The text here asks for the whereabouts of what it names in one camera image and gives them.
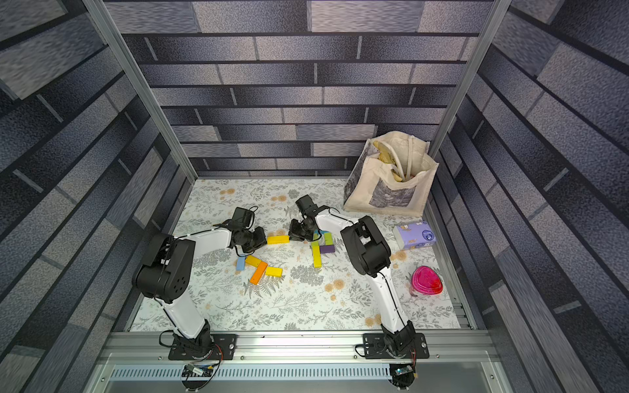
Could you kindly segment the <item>long yellow block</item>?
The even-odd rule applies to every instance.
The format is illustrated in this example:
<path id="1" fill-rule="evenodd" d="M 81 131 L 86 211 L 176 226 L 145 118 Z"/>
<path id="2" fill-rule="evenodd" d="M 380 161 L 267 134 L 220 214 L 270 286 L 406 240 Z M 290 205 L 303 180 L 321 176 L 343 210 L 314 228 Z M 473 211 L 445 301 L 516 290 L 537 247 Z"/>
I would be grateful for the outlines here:
<path id="1" fill-rule="evenodd" d="M 321 252 L 319 248 L 319 243 L 312 242 L 311 250 L 312 250 L 312 257 L 313 257 L 313 266 L 316 269 L 320 269 L 322 267 L 322 260 L 321 260 Z"/>
<path id="2" fill-rule="evenodd" d="M 266 242 L 268 245 L 287 244 L 290 243 L 290 237 L 288 235 L 270 236 L 267 237 Z"/>

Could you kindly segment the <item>small yellow block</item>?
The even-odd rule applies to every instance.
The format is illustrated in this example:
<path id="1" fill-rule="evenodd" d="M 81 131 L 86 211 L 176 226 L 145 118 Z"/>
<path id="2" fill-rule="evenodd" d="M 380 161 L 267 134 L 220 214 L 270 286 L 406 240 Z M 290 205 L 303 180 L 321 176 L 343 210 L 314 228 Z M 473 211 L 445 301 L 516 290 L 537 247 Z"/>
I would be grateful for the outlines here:
<path id="1" fill-rule="evenodd" d="M 281 278 L 283 276 L 283 270 L 281 268 L 276 267 L 267 267 L 265 270 L 265 275 L 275 278 Z"/>
<path id="2" fill-rule="evenodd" d="M 253 267 L 258 267 L 262 261 L 256 257 L 254 257 L 253 255 L 248 255 L 245 259 L 245 263 L 247 265 L 253 266 Z"/>

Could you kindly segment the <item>light blue block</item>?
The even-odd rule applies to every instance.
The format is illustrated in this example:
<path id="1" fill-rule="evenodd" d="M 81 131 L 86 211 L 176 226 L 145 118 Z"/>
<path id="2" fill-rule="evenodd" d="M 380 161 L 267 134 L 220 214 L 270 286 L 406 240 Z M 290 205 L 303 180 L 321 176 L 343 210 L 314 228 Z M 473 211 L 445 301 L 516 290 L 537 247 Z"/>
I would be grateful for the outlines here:
<path id="1" fill-rule="evenodd" d="M 245 257 L 239 257 L 237 259 L 237 263 L 236 263 L 236 270 L 237 271 L 244 271 L 245 270 Z"/>

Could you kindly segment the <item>purple block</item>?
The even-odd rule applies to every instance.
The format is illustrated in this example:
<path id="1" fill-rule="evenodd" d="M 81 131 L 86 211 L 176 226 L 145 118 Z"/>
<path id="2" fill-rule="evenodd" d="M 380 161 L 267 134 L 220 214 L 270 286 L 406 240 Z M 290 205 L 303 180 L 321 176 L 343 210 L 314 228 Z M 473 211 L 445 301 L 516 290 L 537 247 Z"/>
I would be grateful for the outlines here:
<path id="1" fill-rule="evenodd" d="M 336 248 L 334 245 L 323 245 L 319 247 L 319 251 L 321 254 L 332 254 L 336 252 Z"/>

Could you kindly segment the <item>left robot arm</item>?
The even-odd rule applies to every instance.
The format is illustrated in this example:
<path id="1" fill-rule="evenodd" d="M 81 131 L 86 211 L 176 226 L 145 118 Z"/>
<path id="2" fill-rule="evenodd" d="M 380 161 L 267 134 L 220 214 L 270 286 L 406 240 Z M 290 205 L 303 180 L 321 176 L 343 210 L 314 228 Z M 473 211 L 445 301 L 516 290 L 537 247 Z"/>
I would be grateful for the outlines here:
<path id="1" fill-rule="evenodd" d="M 211 328 L 188 292 L 193 262 L 217 250 L 233 250 L 247 257 L 267 244 L 262 227 L 254 227 L 258 207 L 235 209 L 231 219 L 210 229 L 175 237 L 157 234 L 149 243 L 132 284 L 165 311 L 181 343 L 208 351 Z"/>

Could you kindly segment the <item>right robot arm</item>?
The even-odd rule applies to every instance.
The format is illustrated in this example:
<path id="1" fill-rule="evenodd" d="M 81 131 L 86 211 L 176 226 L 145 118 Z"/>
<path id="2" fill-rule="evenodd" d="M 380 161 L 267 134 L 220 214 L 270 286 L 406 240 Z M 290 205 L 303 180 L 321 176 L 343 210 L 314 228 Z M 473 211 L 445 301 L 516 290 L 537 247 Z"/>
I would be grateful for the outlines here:
<path id="1" fill-rule="evenodd" d="M 317 206 L 310 196 L 296 201 L 302 220 L 293 219 L 289 237 L 317 242 L 322 232 L 342 238 L 347 256 L 357 273 L 368 278 L 381 314 L 386 350 L 401 357 L 414 344 L 415 328 L 401 306 L 391 275 L 391 248 L 369 216 L 349 218 L 329 206 Z"/>

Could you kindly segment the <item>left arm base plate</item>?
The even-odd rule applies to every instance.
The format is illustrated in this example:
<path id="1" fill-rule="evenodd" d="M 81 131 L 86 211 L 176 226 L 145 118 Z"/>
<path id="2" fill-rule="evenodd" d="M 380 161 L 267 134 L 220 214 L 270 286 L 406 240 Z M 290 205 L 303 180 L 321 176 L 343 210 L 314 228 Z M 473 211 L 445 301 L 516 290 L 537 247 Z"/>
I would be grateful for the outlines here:
<path id="1" fill-rule="evenodd" d="M 173 342 L 165 346 L 170 349 L 169 360 L 232 360 L 237 339 L 236 334 L 213 334 L 192 340 L 174 333 Z"/>

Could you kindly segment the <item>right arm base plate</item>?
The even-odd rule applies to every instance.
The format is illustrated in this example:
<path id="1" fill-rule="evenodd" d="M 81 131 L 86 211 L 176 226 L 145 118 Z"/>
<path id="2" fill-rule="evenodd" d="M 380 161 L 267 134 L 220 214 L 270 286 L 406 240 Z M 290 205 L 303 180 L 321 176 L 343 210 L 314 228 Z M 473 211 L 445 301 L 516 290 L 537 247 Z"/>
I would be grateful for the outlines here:
<path id="1" fill-rule="evenodd" d="M 430 357 L 426 338 L 422 333 L 407 337 L 402 343 L 394 343 L 384 333 L 364 333 L 362 335 L 364 357 L 368 360 L 425 360 Z"/>

